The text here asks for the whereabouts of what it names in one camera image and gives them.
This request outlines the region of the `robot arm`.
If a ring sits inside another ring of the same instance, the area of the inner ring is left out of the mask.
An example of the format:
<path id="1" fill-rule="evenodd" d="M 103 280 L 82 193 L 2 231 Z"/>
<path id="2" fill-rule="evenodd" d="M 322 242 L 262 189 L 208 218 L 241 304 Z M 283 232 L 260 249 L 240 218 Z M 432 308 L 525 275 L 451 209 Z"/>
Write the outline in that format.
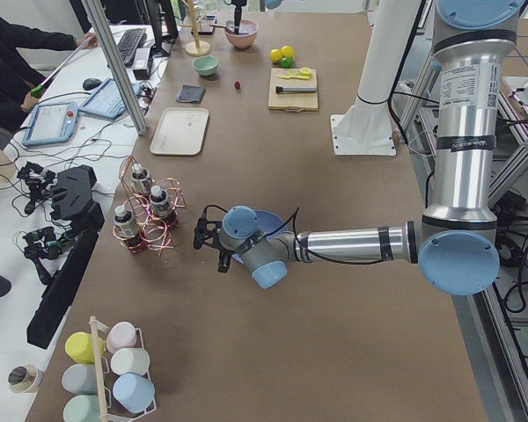
<path id="1" fill-rule="evenodd" d="M 238 257 L 260 287 L 286 276 L 289 262 L 374 265 L 405 259 L 451 295 L 474 295 L 496 279 L 496 218 L 489 187 L 502 62 L 517 42 L 520 1 L 436 3 L 429 62 L 440 67 L 432 197 L 420 224 L 297 232 L 259 229 L 257 214 L 232 207 L 210 235 L 226 272 Z"/>
<path id="2" fill-rule="evenodd" d="M 264 0 L 260 1 L 260 8 L 262 10 L 275 9 L 282 4 L 282 0 Z M 231 23 L 226 26 L 226 31 L 235 35 L 245 35 L 256 32 L 256 24 L 243 23 L 242 13 L 243 8 L 247 5 L 246 0 L 231 0 L 229 5 L 234 6 L 234 16 Z"/>

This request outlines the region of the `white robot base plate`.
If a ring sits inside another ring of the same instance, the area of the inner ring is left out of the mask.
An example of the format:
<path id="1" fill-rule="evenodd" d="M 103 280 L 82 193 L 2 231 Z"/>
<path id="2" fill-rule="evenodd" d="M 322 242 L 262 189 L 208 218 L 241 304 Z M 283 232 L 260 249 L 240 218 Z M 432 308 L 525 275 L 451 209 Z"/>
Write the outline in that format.
<path id="1" fill-rule="evenodd" d="M 333 114 L 330 116 L 334 154 L 337 156 L 395 156 L 392 124 L 381 117 Z"/>

